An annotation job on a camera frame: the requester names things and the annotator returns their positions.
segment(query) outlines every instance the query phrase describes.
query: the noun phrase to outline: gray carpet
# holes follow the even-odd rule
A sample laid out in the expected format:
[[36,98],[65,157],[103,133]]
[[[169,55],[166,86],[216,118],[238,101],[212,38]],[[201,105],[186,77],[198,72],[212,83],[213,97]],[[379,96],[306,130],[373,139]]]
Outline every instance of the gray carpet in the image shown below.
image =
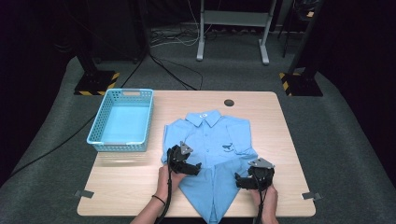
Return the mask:
[[[317,74],[323,97],[286,96],[278,74],[288,70],[295,48],[282,58],[283,39],[278,41],[276,34],[269,35],[270,65],[263,66],[258,38],[233,35],[208,40],[204,60],[199,63],[195,61],[197,44],[161,45],[150,51],[199,72],[202,90],[277,94],[308,187],[324,197],[316,201],[313,217],[280,217],[280,223],[395,223],[396,190],[340,92]],[[174,63],[163,61],[178,78],[199,89],[201,76]],[[116,87],[137,66],[129,62],[97,65],[101,70],[120,72]],[[102,96],[73,94],[82,74],[78,60],[71,60],[45,123],[16,169],[59,146],[96,113]],[[124,88],[185,90],[149,56]],[[84,189],[96,156],[86,143],[91,125],[89,122],[61,147],[4,184],[0,189],[0,223],[128,223],[132,219],[77,214],[79,198],[74,193]]]

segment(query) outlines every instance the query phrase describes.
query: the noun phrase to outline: basket handle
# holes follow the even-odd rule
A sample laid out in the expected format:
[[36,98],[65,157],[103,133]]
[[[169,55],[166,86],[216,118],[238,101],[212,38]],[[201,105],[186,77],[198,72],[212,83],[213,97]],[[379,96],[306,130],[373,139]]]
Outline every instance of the basket handle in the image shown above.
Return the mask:
[[126,96],[140,96],[140,90],[139,89],[130,89],[127,91],[122,91],[123,95]]

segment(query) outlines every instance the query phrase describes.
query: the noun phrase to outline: blue plastic basket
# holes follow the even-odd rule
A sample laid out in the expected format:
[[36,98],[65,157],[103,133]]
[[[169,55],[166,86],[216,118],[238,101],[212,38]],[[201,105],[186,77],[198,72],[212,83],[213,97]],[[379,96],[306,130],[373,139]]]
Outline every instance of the blue plastic basket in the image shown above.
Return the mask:
[[107,90],[87,143],[97,151],[146,151],[153,107],[153,90]]

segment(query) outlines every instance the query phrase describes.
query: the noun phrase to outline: black cable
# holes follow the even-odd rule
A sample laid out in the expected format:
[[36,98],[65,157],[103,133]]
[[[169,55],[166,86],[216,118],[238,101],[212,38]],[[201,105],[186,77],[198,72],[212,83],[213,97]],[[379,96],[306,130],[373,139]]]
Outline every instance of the black cable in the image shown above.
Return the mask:
[[257,213],[255,224],[260,224],[260,222],[262,220],[262,209],[264,208],[264,200],[265,200],[265,195],[267,195],[267,190],[265,191],[264,198],[263,198],[262,197],[262,185],[260,184],[259,180],[257,179],[257,176],[253,175],[253,177],[256,180],[258,191],[260,194],[259,212]]
[[236,31],[236,32],[232,32],[232,31],[208,31],[205,33],[205,40],[216,40],[217,38],[221,38],[221,37],[228,37],[228,36],[235,36],[235,35],[254,35],[251,34],[249,31]]
[[[193,39],[197,38],[197,34],[194,33],[191,29],[185,29],[184,31],[181,31],[180,33],[174,35],[165,35],[163,31],[158,30],[151,32],[151,39],[149,41],[151,47],[156,47],[156,46],[160,46],[161,44],[167,44],[167,43],[175,43],[175,44],[177,43],[177,42],[165,42],[166,40],[177,40],[181,44],[184,42],[192,41]],[[183,41],[180,39],[183,37],[191,37],[193,39]]]
[[[167,161],[170,161],[170,153],[168,154]],[[165,208],[163,209],[163,213],[161,214],[160,217],[157,218],[157,221],[155,222],[156,224],[160,224],[163,221],[163,218],[165,217],[166,213],[168,212],[169,205],[171,204],[172,200],[172,169],[171,166],[168,163],[168,199],[166,200]]]
[[18,170],[14,171],[11,173],[11,175],[9,176],[8,179],[10,179],[12,176],[14,176],[15,174],[19,173],[21,170],[25,169],[26,167],[32,165],[33,163],[43,159],[44,157],[48,156],[50,153],[54,152],[56,149],[60,148],[61,146],[63,146],[66,142],[68,142],[70,139],[72,139],[74,136],[76,136],[88,123],[91,122],[91,120],[95,117],[92,116],[87,122],[85,122],[81,128],[79,128],[75,133],[73,133],[70,137],[66,138],[66,140],[64,140],[60,145],[58,145],[57,147],[53,148],[52,150],[44,153],[43,155],[39,156],[38,158],[29,161],[28,163],[26,163],[25,165],[23,165],[22,167],[20,167]]
[[175,76],[175,74],[173,74],[171,71],[169,71],[169,70],[163,65],[163,62],[162,62],[160,59],[156,58],[155,56],[153,56],[153,55],[151,55],[151,54],[150,54],[149,56],[150,56],[150,58],[152,59],[152,61],[154,61],[156,64],[158,64],[163,70],[165,70],[166,73],[167,73],[169,76],[171,76],[171,77],[174,78],[176,81],[178,81],[186,90],[188,90],[188,87],[189,87],[189,88],[191,88],[191,89],[193,89],[193,90],[195,90],[195,91],[198,91],[198,90],[195,89],[193,86],[191,86],[190,84],[184,82],[183,80],[181,80],[180,78],[178,78],[177,76]]
[[185,66],[185,65],[183,65],[183,64],[180,64],[180,63],[174,63],[174,62],[172,62],[172,61],[169,61],[169,60],[166,60],[166,59],[160,59],[160,58],[157,58],[157,57],[155,57],[155,58],[158,59],[158,60],[160,60],[160,61],[166,61],[166,62],[175,64],[175,65],[178,65],[178,66],[180,66],[180,67],[184,67],[184,68],[186,68],[186,69],[192,71],[193,73],[198,74],[198,75],[201,77],[201,83],[200,83],[199,89],[195,89],[195,90],[196,90],[196,91],[200,91],[200,90],[202,89],[202,84],[203,84],[203,82],[204,82],[204,76],[203,76],[201,73],[199,73],[199,72],[197,72],[197,71],[195,71],[195,70],[189,68],[188,66]]
[[[121,88],[126,84],[126,82],[129,80],[129,78],[136,72],[136,70],[139,68],[140,64],[142,64],[143,60],[140,61],[139,65],[134,69],[134,71],[132,71],[132,73],[128,76],[128,78],[124,81],[124,83],[120,86]],[[33,163],[43,159],[44,157],[48,156],[50,153],[56,151],[57,149],[59,149],[61,146],[63,146],[64,144],[66,144],[70,139],[72,139],[74,136],[76,136],[85,126],[87,126],[91,120],[93,118],[95,118],[96,113],[90,118],[88,119],[88,121],[86,121],[75,133],[73,133],[72,135],[70,135],[68,138],[66,138],[64,141],[62,141],[62,143],[60,145],[58,145],[57,147],[51,149],[50,151],[44,153],[43,155],[39,156],[38,158],[29,161],[28,163],[26,163],[25,165],[23,165],[22,167],[20,167],[18,170],[15,170],[14,172],[11,173],[11,175],[8,177],[8,180],[16,175],[17,173],[19,173],[20,171],[22,171],[23,169],[25,169],[26,167],[32,165]]]

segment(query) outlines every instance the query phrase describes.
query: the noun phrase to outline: wrist strap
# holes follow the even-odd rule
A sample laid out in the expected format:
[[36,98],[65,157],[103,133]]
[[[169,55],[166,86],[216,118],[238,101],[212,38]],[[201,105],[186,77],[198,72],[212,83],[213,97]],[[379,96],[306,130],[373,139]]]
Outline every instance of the wrist strap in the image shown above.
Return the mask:
[[162,203],[163,203],[163,206],[165,206],[166,205],[166,203],[161,199],[161,198],[159,198],[158,196],[156,196],[156,195],[151,195],[151,198],[156,198],[156,199],[158,199],[158,200],[160,200]]

